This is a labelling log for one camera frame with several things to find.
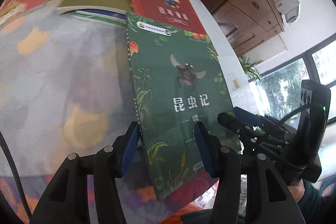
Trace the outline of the dark green insect book 02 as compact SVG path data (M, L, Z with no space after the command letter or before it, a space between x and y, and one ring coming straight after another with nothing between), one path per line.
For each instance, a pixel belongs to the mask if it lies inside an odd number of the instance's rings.
M233 112L232 101L208 35L128 12L126 38L137 120L161 200L203 171L197 122L223 145L241 149L238 136L217 122L220 113Z

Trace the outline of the red fairy tale book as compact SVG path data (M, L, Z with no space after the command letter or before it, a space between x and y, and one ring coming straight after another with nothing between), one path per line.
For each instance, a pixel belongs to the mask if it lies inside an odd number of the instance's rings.
M133 11L140 16L193 33L205 35L189 0L130 0Z

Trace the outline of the green blue books underneath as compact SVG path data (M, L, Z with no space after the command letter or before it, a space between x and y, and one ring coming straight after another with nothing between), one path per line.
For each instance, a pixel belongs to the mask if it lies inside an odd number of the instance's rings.
M77 10L71 13L74 18L81 20L101 22L106 25L116 25L126 27L126 15L117 12L96 10L96 9L84 9Z

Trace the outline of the window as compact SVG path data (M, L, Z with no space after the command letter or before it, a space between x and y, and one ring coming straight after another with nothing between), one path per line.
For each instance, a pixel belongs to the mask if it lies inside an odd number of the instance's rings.
M313 80L327 86L331 102L322 145L335 143L335 34L303 53L279 65L256 66L259 78L249 80L257 109L261 115L284 118L300 105L302 80Z

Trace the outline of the potted green plant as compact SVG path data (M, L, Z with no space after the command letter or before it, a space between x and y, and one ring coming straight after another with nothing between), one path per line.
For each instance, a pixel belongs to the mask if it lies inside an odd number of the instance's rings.
M261 64L262 61L250 62L250 59L244 55L238 57L239 63L248 80L260 80L261 75L257 70L256 66Z

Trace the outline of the floral tablecloth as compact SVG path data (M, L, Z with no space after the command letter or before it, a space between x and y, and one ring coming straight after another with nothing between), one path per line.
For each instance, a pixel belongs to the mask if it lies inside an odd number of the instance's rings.
M200 0L190 0L219 55L234 106L250 109L249 85L236 55ZM51 177L71 152L113 144L135 119L126 94L125 30L59 15L46 5L1 30L1 132L33 212ZM213 183L207 173L192 192L158 201L139 147L117 180L127 223L160 223Z

